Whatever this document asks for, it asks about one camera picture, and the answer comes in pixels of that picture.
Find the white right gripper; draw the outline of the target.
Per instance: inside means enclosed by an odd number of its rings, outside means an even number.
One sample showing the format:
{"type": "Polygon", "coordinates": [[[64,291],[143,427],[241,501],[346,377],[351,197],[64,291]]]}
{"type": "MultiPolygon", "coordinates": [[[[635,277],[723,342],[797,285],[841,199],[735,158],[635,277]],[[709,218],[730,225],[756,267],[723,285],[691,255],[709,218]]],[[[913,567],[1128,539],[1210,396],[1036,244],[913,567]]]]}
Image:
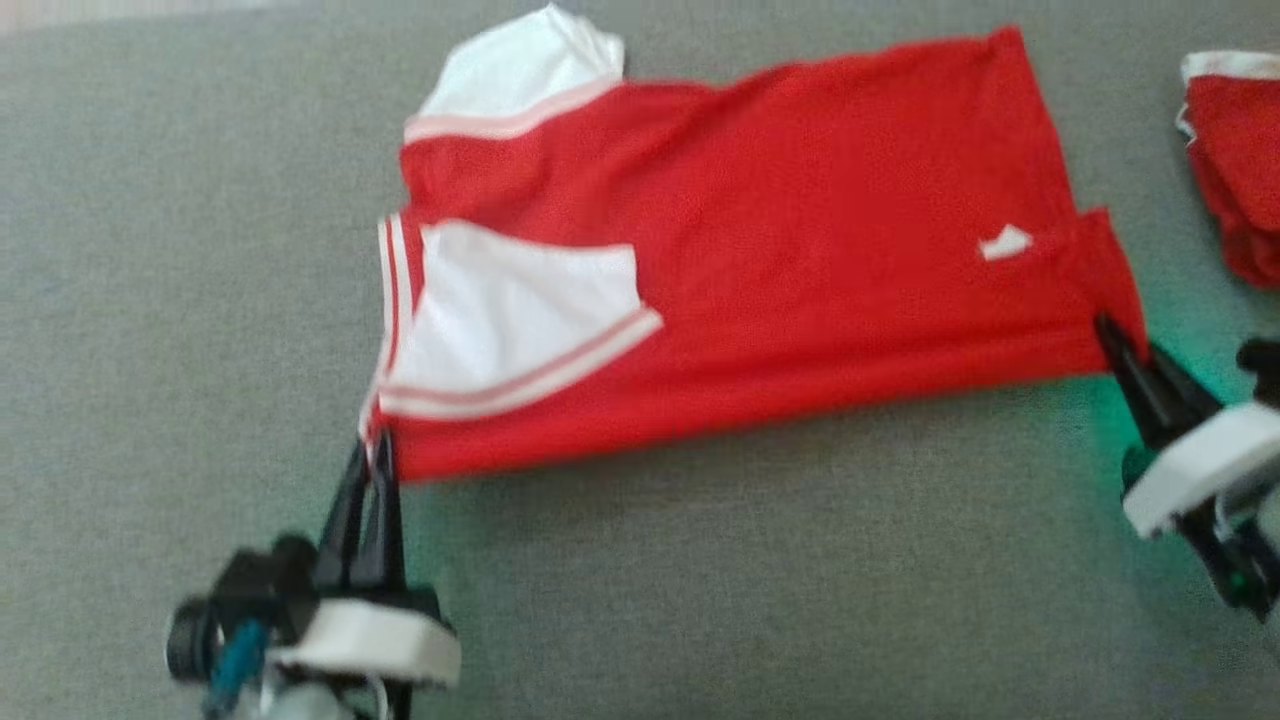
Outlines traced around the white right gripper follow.
{"type": "Polygon", "coordinates": [[[1162,345],[1139,346],[1108,315],[1094,318],[1094,332],[1143,445],[1158,451],[1124,495],[1130,527],[1143,541],[1180,537],[1226,606],[1276,616],[1277,410],[1224,410],[1162,345]]]}

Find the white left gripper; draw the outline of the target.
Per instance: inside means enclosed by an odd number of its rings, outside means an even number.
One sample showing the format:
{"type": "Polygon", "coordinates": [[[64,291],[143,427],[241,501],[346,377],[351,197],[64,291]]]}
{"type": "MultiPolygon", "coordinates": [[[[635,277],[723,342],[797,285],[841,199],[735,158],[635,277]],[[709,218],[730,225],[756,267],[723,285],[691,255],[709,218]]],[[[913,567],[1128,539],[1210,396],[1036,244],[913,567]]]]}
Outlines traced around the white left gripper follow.
{"type": "MultiPolygon", "coordinates": [[[[404,542],[396,450],[383,430],[369,459],[357,439],[317,542],[316,587],[403,591],[404,542]]],[[[458,637],[426,612],[369,600],[324,600],[293,644],[266,652],[269,719],[357,719],[340,697],[352,682],[371,691],[372,717],[407,719],[394,689],[453,691],[462,671],[458,637]]]]}

